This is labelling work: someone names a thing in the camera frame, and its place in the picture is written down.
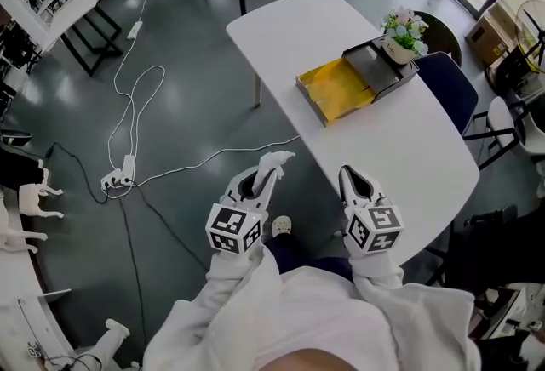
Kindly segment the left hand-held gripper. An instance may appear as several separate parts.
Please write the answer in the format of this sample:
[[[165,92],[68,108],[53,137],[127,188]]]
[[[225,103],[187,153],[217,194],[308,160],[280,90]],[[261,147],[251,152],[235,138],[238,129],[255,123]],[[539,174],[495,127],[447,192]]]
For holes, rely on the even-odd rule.
[[[258,166],[247,168],[229,182],[219,203],[214,203],[205,230],[210,247],[229,254],[247,254],[261,240],[268,218],[267,206],[278,179],[275,169],[253,191]]]

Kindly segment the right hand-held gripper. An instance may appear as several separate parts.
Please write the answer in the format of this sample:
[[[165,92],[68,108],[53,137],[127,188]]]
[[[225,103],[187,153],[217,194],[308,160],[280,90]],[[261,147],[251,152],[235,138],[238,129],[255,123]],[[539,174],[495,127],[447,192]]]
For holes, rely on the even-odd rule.
[[[347,224],[342,231],[349,254],[377,254],[395,246],[404,231],[397,205],[382,194],[370,175],[348,165],[339,172],[341,200]]]

